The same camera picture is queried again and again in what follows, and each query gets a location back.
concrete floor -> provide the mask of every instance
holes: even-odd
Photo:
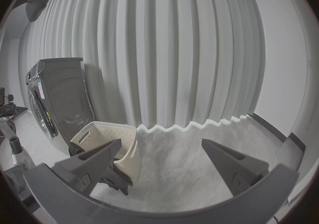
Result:
[[[42,133],[33,114],[26,112],[15,121],[17,135],[36,165],[52,166],[68,156],[56,150]],[[296,169],[302,151],[289,139],[282,143],[249,116],[203,126],[191,122],[186,129],[155,126],[138,127],[138,147],[142,158],[139,179],[129,194],[97,184],[91,197],[115,206],[145,212],[179,212],[214,205],[232,197],[221,176],[201,147],[201,139],[211,139],[234,150],[269,163]],[[12,166],[7,140],[0,145],[3,170]],[[38,210],[44,223],[45,214]]]

laundry basket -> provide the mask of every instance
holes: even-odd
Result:
[[[141,170],[141,156],[136,140],[136,128],[133,126],[93,121],[78,132],[71,142],[83,150],[91,150],[114,139],[121,139],[122,147],[115,156],[114,166],[126,174],[133,184]]]

white pleated curtain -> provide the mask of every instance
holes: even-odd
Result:
[[[97,120],[151,128],[253,113],[265,66],[255,0],[50,0],[19,48],[82,57]]]

vent grille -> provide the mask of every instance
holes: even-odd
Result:
[[[26,189],[26,181],[24,180],[23,173],[20,170],[14,170],[12,171],[12,173],[14,174],[17,180],[19,186],[19,193],[21,193]]]
[[[36,63],[30,70],[30,79],[38,76],[38,63]]]

washer door window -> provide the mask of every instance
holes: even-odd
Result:
[[[31,105],[32,112],[35,116],[35,119],[38,121],[38,124],[45,132],[46,136],[52,140],[55,136],[53,132],[52,123],[49,116],[47,115],[46,110],[43,108],[37,93],[34,90],[29,90],[29,101]]]

